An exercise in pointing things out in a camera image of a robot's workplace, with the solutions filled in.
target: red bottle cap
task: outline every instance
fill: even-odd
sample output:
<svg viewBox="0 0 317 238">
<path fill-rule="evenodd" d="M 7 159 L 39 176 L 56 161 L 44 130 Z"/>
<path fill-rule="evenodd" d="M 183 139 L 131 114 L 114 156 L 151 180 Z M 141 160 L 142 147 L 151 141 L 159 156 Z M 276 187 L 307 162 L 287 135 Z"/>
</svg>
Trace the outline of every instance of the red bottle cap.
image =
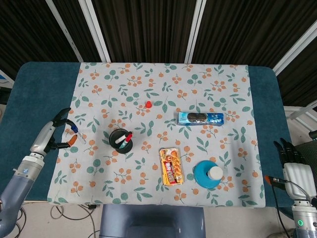
<svg viewBox="0 0 317 238">
<path fill-rule="evenodd" d="M 151 108 L 152 107 L 152 103 L 150 101 L 147 101 L 147 103 L 145 103 L 145 107 L 146 108 Z"/>
</svg>

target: white bottle cap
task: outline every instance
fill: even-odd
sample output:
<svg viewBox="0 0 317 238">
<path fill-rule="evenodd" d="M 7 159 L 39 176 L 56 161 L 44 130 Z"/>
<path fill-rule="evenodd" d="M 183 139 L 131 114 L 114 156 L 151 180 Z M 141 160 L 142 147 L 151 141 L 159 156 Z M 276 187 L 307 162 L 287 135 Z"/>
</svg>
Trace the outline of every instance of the white bottle cap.
<svg viewBox="0 0 317 238">
<path fill-rule="evenodd" d="M 222 168 L 218 166 L 214 166 L 208 171 L 208 177 L 211 178 L 212 180 L 219 180 L 222 178 L 222 176 L 223 176 L 223 170 Z"/>
</svg>

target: table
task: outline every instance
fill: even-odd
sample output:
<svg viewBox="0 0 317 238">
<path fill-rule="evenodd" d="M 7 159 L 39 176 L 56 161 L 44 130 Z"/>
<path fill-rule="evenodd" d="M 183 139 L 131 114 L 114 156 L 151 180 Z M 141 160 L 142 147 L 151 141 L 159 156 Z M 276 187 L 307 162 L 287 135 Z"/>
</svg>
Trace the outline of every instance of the table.
<svg viewBox="0 0 317 238">
<path fill-rule="evenodd" d="M 31 62 L 20 69 L 0 125 L 0 151 L 7 151 L 2 153 L 1 190 L 11 178 L 9 168 L 18 166 L 23 156 L 29 153 L 42 126 L 60 108 L 70 105 L 79 66 L 79 63 Z M 250 67 L 249 73 L 262 172 L 281 177 L 281 166 L 272 141 L 280 137 L 290 139 L 276 77 L 272 70 L 265 67 Z M 267 85 L 270 85 L 270 90 L 266 92 L 263 88 Z M 57 140 L 60 137 L 61 131 L 56 133 Z M 46 165 L 28 195 L 28 200 L 46 200 L 56 156 L 54 152 L 46 157 Z M 274 206 L 270 187 L 266 183 L 264 187 L 266 206 Z M 278 192 L 278 197 L 282 206 L 292 204 L 284 192 Z"/>
</svg>

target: floor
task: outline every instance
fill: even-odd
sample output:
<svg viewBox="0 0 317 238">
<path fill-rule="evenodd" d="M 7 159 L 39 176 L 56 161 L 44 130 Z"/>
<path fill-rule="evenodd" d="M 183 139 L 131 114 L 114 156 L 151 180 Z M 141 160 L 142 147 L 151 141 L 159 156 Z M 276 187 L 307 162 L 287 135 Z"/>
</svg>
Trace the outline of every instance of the floor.
<svg viewBox="0 0 317 238">
<path fill-rule="evenodd" d="M 294 145 L 310 141 L 308 130 L 295 121 L 288 121 L 292 142 Z M 87 238 L 93 232 L 90 218 L 81 221 L 70 221 L 65 218 L 54 220 L 50 217 L 51 207 L 47 203 L 27 203 L 23 205 L 27 214 L 26 226 L 21 238 L 33 237 L 81 237 Z M 102 207 L 98 207 L 92 217 L 96 230 L 99 230 Z M 72 218 L 81 218 L 87 213 L 77 205 L 65 208 L 65 215 Z M 282 220 L 287 229 L 294 227 L 294 222 L 282 215 Z M 248 208 L 206 208 L 205 223 L 207 238 L 266 238 L 272 233 L 282 231 L 276 209 L 272 207 L 248 209 Z M 18 230 L 8 236 L 13 238 Z"/>
</svg>

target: leaf pattern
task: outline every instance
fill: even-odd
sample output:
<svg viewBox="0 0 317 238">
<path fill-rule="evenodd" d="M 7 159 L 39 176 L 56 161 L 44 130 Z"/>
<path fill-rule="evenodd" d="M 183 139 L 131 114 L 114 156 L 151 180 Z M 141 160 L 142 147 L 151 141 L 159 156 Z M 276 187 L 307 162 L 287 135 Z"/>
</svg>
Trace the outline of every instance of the leaf pattern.
<svg viewBox="0 0 317 238">
<path fill-rule="evenodd" d="M 68 119 L 86 144 L 77 140 L 59 151 L 47 201 L 265 206 L 249 82 L 245 65 L 82 63 Z M 148 101 L 152 107 L 146 107 Z M 177 125 L 177 112 L 224 113 L 226 122 Z M 117 128 L 134 134 L 126 154 L 109 145 Z M 66 125 L 61 141 L 72 136 Z M 162 183 L 162 147 L 180 149 L 181 186 Z M 224 170 L 217 187 L 196 183 L 193 168 L 202 160 Z"/>
</svg>

